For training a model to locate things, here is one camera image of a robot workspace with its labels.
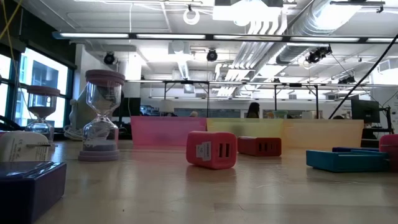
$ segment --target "pink container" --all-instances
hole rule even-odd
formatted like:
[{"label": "pink container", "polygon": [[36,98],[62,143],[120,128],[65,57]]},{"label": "pink container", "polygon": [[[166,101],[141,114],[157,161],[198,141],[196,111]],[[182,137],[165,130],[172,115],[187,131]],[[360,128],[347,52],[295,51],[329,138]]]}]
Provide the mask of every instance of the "pink container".
[{"label": "pink container", "polygon": [[206,118],[131,117],[134,147],[183,146],[185,148],[191,131],[206,131]]},{"label": "pink container", "polygon": [[210,169],[228,169],[236,163],[236,136],[232,133],[193,131],[187,140],[187,161]]},{"label": "pink container", "polygon": [[398,172],[398,134],[388,134],[380,138],[379,150],[387,152],[390,160],[390,170]]},{"label": "pink container", "polygon": [[282,141],[280,138],[238,138],[238,152],[250,156],[280,156]]}]

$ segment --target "colorful partition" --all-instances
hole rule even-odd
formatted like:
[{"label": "colorful partition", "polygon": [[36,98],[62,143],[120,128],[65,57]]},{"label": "colorful partition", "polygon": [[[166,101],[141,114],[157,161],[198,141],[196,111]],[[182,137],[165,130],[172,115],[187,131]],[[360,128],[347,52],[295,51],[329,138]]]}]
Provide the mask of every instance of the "colorful partition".
[{"label": "colorful partition", "polygon": [[236,137],[281,138],[283,122],[283,119],[208,118],[207,130],[229,132]]},{"label": "colorful partition", "polygon": [[134,147],[185,146],[188,133],[206,131],[206,118],[132,116],[131,132]]},{"label": "colorful partition", "polygon": [[363,121],[350,119],[286,119],[282,145],[289,149],[361,147]]}]

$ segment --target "slot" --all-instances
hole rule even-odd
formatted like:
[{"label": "slot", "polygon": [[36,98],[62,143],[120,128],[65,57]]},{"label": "slot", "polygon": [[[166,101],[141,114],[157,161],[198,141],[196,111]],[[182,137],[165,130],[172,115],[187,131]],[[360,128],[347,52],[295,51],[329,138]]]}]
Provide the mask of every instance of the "slot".
[{"label": "slot", "polygon": [[223,157],[223,145],[220,144],[220,148],[218,149],[218,157]]},{"label": "slot", "polygon": [[228,143],[226,144],[226,147],[225,147],[225,157],[229,157],[229,144]]}]

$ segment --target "red box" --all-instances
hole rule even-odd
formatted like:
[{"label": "red box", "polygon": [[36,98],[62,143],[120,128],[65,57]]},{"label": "red box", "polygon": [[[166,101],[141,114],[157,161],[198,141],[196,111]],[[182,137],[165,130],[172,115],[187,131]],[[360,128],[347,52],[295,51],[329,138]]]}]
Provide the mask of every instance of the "red box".
[{"label": "red box", "polygon": [[398,172],[398,134],[387,134],[381,137],[379,150],[388,153],[390,171]]},{"label": "red box", "polygon": [[250,156],[280,156],[282,141],[280,138],[239,137],[238,152]]},{"label": "red box", "polygon": [[192,131],[187,139],[187,161],[210,169],[228,169],[236,163],[236,136],[232,133]]}]

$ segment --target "hourglass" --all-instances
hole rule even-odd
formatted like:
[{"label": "hourglass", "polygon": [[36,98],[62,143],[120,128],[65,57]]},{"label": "hourglass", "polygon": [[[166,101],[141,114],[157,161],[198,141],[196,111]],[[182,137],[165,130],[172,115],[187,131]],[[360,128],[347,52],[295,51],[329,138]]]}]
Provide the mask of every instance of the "hourglass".
[{"label": "hourglass", "polygon": [[119,129],[108,115],[120,105],[124,75],[107,70],[89,70],[86,80],[86,103],[97,116],[83,128],[83,150],[79,160],[117,160]]},{"label": "hourglass", "polygon": [[54,113],[57,108],[57,96],[60,90],[47,86],[28,86],[28,110],[37,117],[36,120],[28,124],[25,131],[32,131],[43,134],[52,144],[54,138],[54,127],[45,119]]}]

